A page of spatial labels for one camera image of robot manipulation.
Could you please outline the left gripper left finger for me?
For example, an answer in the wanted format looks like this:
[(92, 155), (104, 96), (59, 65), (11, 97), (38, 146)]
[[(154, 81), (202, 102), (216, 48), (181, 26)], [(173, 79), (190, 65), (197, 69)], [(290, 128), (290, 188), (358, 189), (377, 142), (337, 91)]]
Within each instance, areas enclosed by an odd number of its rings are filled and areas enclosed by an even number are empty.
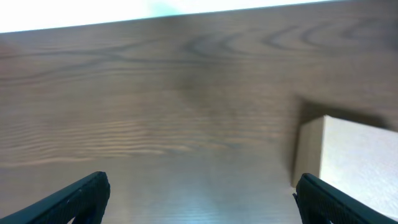
[(1, 219), (1, 224), (102, 222), (110, 197), (105, 172), (94, 172), (48, 197)]

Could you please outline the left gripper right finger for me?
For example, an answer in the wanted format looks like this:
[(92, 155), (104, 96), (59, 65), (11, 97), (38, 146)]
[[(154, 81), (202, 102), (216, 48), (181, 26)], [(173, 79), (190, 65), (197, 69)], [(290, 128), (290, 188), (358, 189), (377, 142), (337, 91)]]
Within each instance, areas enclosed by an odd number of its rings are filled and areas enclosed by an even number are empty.
[(312, 174), (302, 174), (293, 194), (303, 224), (397, 224)]

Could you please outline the cardboard box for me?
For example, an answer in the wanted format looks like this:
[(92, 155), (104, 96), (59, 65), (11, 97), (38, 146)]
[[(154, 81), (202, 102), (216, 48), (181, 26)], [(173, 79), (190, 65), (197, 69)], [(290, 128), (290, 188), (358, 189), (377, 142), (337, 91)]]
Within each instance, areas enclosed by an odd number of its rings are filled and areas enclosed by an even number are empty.
[(397, 220), (397, 133), (331, 116), (300, 127), (291, 185), (310, 173)]

